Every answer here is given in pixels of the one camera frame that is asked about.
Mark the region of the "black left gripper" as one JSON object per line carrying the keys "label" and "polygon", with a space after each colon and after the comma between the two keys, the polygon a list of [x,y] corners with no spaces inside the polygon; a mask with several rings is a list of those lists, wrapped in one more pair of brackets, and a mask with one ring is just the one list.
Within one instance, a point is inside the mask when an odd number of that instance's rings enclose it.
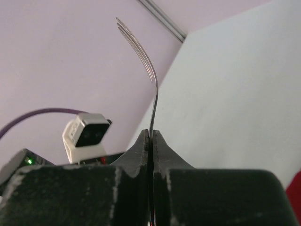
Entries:
{"label": "black left gripper", "polygon": [[[106,155],[103,157],[96,157],[87,160],[81,160],[79,162],[73,163],[73,165],[82,165],[82,164],[92,164],[92,163],[99,163],[101,165],[108,165],[113,163],[117,160],[120,156],[122,156],[125,152],[116,153],[112,155]],[[0,183],[6,184],[13,174],[20,168],[25,166],[39,166],[39,165],[46,165],[46,166],[55,166],[54,163],[46,160],[45,158],[39,156],[38,154],[28,150],[22,149],[17,154],[15,154],[11,160],[7,162],[1,169],[0,169]]]}

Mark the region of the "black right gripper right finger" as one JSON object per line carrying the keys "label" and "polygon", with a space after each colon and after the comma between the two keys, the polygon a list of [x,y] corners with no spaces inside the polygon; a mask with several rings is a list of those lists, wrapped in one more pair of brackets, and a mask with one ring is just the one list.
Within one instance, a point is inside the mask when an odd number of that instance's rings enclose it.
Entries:
{"label": "black right gripper right finger", "polygon": [[153,132],[158,226],[296,226],[282,184],[261,169],[196,169]]}

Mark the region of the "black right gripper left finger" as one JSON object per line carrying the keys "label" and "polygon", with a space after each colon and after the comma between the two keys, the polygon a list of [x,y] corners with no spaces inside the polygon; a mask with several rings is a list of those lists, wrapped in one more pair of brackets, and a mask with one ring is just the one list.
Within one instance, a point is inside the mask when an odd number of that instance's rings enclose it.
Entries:
{"label": "black right gripper left finger", "polygon": [[0,204],[3,226],[145,226],[149,133],[110,165],[25,166]]}

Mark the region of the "red satin napkin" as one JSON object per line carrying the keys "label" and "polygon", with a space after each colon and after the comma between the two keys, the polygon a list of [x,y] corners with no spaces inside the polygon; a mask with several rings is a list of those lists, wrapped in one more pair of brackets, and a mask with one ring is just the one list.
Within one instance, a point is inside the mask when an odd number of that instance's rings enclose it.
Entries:
{"label": "red satin napkin", "polygon": [[293,177],[291,183],[286,189],[286,195],[290,201],[298,223],[301,225],[301,171]]}

